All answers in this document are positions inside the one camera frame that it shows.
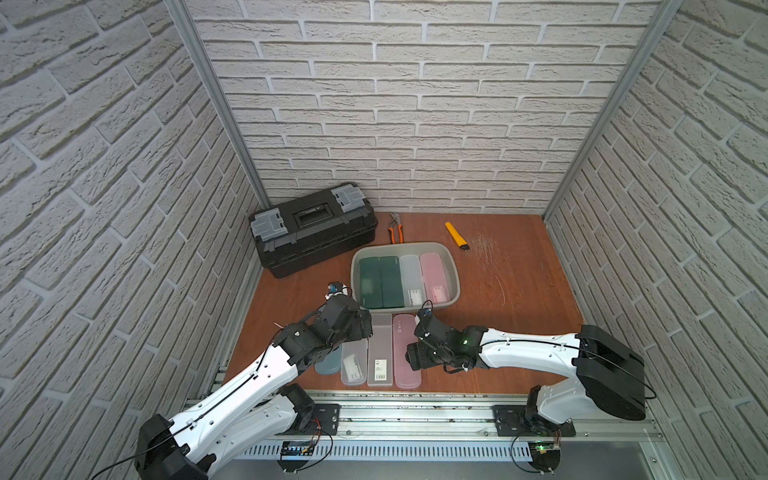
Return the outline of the dark green pencil case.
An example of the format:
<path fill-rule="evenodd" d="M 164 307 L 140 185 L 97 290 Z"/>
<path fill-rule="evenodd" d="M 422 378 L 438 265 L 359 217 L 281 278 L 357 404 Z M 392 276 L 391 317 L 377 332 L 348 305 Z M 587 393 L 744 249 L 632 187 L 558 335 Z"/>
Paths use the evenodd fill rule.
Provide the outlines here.
<path fill-rule="evenodd" d="M 379 257 L 361 259 L 359 269 L 361 305 L 367 309 L 383 308 Z"/>
<path fill-rule="evenodd" d="M 385 256 L 379 258 L 382 307 L 401 308 L 404 306 L 403 286 L 399 258 Z"/>

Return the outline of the clear frosted pencil case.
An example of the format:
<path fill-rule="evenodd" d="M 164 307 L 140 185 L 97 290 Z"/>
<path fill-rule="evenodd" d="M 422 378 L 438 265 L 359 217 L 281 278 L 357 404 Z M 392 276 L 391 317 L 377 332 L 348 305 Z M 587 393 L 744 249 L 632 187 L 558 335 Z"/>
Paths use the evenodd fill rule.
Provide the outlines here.
<path fill-rule="evenodd" d="M 403 255 L 399 266 L 405 306 L 419 308 L 427 300 L 420 259 L 413 254 Z"/>

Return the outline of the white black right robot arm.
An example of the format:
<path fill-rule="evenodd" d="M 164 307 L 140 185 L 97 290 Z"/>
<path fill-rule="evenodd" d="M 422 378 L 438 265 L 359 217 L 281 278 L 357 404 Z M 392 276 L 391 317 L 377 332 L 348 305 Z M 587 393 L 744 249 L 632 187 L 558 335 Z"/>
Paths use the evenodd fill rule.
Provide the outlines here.
<path fill-rule="evenodd" d="M 641 355 L 606 330 L 585 324 L 577 333 L 532 335 L 469 326 L 457 330 L 429 309 L 417 315 L 416 341 L 404 359 L 414 371 L 441 367 L 447 374 L 474 369 L 517 368 L 561 376 L 530 390 L 523 424 L 555 432 L 575 417 L 601 411 L 642 421 L 655 391 L 645 382 Z"/>

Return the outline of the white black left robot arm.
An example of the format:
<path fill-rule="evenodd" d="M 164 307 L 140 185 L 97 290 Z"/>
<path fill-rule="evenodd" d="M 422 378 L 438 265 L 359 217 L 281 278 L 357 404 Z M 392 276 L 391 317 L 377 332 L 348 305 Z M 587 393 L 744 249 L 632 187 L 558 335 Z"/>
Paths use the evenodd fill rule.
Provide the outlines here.
<path fill-rule="evenodd" d="M 314 402 L 296 379 L 341 344 L 371 335 L 369 311 L 342 292 L 327 295 L 323 306 L 286 325 L 210 396 L 170 419 L 147 420 L 133 468 L 142 479 L 208 479 L 261 441 L 305 428 Z"/>

